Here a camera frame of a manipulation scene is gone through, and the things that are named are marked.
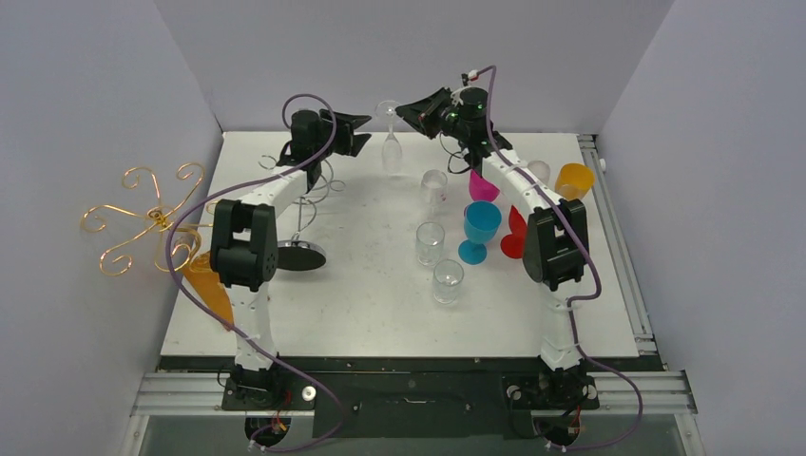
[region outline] pink cup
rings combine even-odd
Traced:
[[[501,193],[501,191],[498,190],[498,187],[487,182],[484,180],[484,178],[472,170],[470,171],[470,183],[468,183],[468,190],[470,191],[470,197],[474,201],[493,202],[496,198],[498,198],[498,194]]]

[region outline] wall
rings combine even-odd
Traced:
[[[147,267],[109,278],[98,255],[141,222],[79,230],[91,205],[144,209],[123,172],[212,164],[221,134],[150,0],[0,2],[0,454],[116,454],[176,289]]]
[[[155,3],[224,130],[281,129],[300,91],[369,114],[495,63],[502,128],[596,132],[672,0]]]
[[[806,3],[677,0],[598,145],[709,454],[804,454]]]

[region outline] tabletop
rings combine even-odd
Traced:
[[[551,168],[549,186],[560,168],[582,162],[572,134],[507,134],[524,161],[542,160]],[[387,176],[381,166],[386,134],[373,134],[358,157],[332,156],[330,164],[343,190],[332,191],[317,205],[317,217],[301,239],[326,252],[327,264],[312,272],[277,271],[269,285],[272,335],[287,356],[423,356],[521,357],[540,354],[542,299],[593,291],[589,269],[580,283],[566,282],[556,294],[528,278],[521,260],[506,257],[499,247],[509,233],[509,203],[499,197],[503,223],[488,244],[488,258],[464,263],[461,295],[450,306],[432,298],[432,269],[414,256],[414,233],[426,219],[445,228],[443,257],[459,260],[465,239],[463,211],[470,202],[468,174],[448,174],[448,196],[436,214],[419,197],[419,184],[430,169],[446,170],[448,158],[438,140],[416,133],[397,133],[403,148],[403,170]],[[268,176],[259,163],[273,163],[287,132],[228,132],[209,191]],[[456,142],[445,139],[450,151]],[[464,163],[453,160],[452,169]],[[323,173],[329,175],[327,167]],[[227,198],[236,199],[245,191]],[[322,191],[312,193],[312,198]],[[624,297],[616,277],[599,210],[592,193],[583,199],[587,211],[590,253],[603,282],[602,295],[577,311],[581,344],[591,356],[638,356]],[[305,207],[303,222],[312,215]],[[212,221],[203,214],[202,222]],[[297,207],[278,218],[278,237],[297,229]],[[201,252],[209,249],[209,230],[202,232]],[[235,335],[197,309],[183,294],[176,301],[163,342],[163,356],[232,356]]]

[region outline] blue cup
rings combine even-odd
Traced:
[[[468,264],[479,264],[487,258],[486,242],[495,237],[501,226],[501,211],[495,204],[476,201],[465,212],[465,235],[468,240],[459,245],[459,257]]]

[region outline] metal frame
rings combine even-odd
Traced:
[[[580,150],[586,166],[596,174],[593,195],[599,206],[605,238],[613,255],[619,286],[635,334],[639,354],[657,354],[654,334],[643,303],[635,270],[627,252],[624,235],[616,219],[612,200],[605,185],[605,173],[600,166],[599,154],[591,135],[579,135]],[[645,414],[674,415],[686,455],[705,454],[694,420],[697,408],[684,372],[640,371],[625,372],[642,392]],[[632,388],[622,379],[608,372],[590,372],[595,378],[600,408],[586,414],[630,415],[637,410],[637,399]],[[228,375],[217,378],[215,373],[148,373],[144,376],[132,416],[126,430],[122,456],[140,453],[150,416],[269,416],[272,410],[232,411],[221,409],[223,384]],[[533,410],[533,415],[546,416],[560,413],[556,410]],[[313,416],[312,410],[282,411],[280,416]]]

